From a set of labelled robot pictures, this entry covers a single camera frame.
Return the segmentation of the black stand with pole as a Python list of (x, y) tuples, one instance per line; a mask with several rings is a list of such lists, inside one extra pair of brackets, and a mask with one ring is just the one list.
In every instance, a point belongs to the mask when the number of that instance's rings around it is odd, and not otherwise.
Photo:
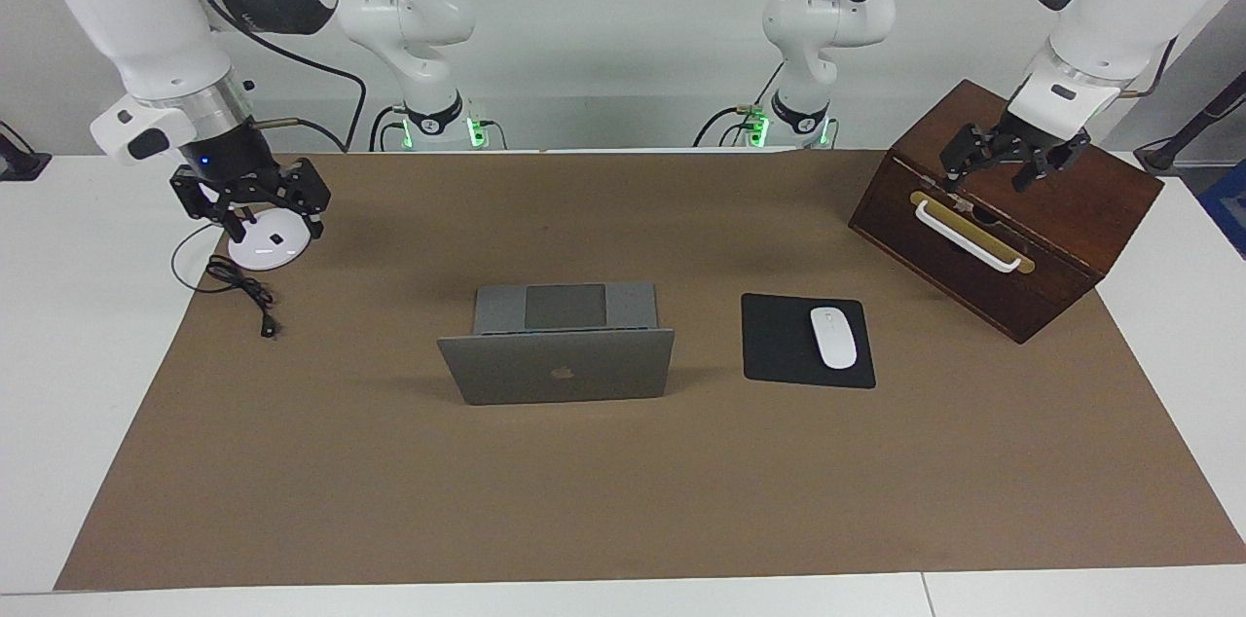
[(1201, 108), (1184, 127), (1174, 135), (1145, 143), (1133, 151), (1134, 160), (1138, 160), (1144, 170), (1151, 173), (1168, 172), (1172, 168), (1179, 153), (1181, 153), (1197, 135), (1212, 127), (1219, 121), (1229, 118), (1246, 103), (1246, 70), (1242, 70), (1227, 87), (1220, 90), (1205, 107)]

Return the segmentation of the brown table mat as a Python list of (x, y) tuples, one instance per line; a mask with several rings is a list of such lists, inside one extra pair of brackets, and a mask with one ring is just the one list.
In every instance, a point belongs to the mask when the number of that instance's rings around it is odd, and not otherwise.
[[(314, 160), (321, 241), (196, 295), (59, 590), (1246, 563), (1118, 332), (1018, 345), (847, 227), (880, 153)], [(476, 290), (653, 280), (667, 395), (470, 406)], [(745, 293), (858, 300), (877, 386), (749, 381)]]

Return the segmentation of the silver grey laptop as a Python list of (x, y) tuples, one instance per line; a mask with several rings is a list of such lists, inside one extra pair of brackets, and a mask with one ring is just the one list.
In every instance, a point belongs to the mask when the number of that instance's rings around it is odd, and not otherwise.
[(653, 280), (487, 285), (437, 345), (470, 405), (633, 400), (667, 395), (674, 330)]

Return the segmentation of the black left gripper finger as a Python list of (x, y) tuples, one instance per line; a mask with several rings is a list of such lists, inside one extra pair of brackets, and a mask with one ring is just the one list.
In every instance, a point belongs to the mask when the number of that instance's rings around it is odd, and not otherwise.
[(1045, 150), (1032, 150), (1014, 175), (1014, 189), (1025, 192), (1035, 181), (1054, 172), (1072, 168), (1091, 143), (1090, 135), (1074, 135), (1069, 141)]
[(954, 192), (969, 175), (991, 167), (994, 160), (992, 141), (994, 133), (988, 128), (968, 123), (958, 128), (946, 147), (939, 151), (944, 178), (939, 186), (947, 192)]

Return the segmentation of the blue crate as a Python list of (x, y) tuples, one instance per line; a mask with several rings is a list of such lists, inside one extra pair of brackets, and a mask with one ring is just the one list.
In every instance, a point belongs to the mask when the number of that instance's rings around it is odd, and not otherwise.
[(1196, 198), (1227, 237), (1229, 244), (1246, 261), (1246, 160), (1197, 193)]

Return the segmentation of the black table clamp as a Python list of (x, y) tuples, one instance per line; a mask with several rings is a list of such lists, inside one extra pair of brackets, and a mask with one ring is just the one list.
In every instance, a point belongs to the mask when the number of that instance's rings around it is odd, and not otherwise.
[(35, 181), (54, 156), (37, 152), (22, 135), (0, 120), (0, 182)]

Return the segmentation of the white computer mouse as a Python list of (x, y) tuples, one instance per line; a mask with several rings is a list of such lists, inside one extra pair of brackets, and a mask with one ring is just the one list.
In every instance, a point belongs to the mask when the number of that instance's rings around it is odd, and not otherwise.
[(810, 312), (809, 318), (825, 366), (845, 371), (858, 364), (858, 343), (846, 312), (837, 307), (819, 307)]

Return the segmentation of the dark brown wooden box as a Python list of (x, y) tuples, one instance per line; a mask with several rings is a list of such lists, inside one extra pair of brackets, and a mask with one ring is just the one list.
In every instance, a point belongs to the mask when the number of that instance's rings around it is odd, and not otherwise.
[[(1001, 163), (969, 175), (954, 191), (942, 151), (957, 130), (1001, 118), (1006, 98), (969, 80), (958, 82), (901, 135), (873, 175), (850, 226), (858, 236), (930, 280), (939, 292), (1023, 344), (1103, 280), (1163, 191), (1145, 170), (1089, 146), (1069, 170), (1014, 189), (1020, 165)], [(991, 270), (915, 218), (910, 194), (925, 192), (957, 209), (1037, 269)]]

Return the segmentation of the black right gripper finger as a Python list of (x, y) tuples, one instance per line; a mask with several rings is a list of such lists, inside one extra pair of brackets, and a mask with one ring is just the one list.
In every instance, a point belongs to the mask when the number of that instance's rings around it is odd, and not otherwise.
[(295, 160), (280, 170), (280, 208), (290, 209), (303, 219), (312, 241), (320, 241), (324, 232), (321, 214), (328, 209), (331, 191), (316, 172), (312, 160)]
[(189, 167), (178, 167), (169, 175), (169, 187), (181, 201), (191, 219), (218, 224), (233, 243), (245, 239), (245, 227), (235, 213), (231, 197), (218, 193), (216, 199), (206, 194), (206, 182)]

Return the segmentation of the black mouse pad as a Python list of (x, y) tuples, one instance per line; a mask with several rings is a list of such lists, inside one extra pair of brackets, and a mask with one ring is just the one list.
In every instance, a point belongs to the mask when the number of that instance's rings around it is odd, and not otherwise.
[[(749, 381), (800, 383), (834, 389), (877, 386), (863, 305), (858, 300), (812, 299), (745, 293), (743, 307), (743, 371)], [(845, 371), (824, 365), (809, 314), (819, 307), (837, 307), (854, 324), (858, 361)]]

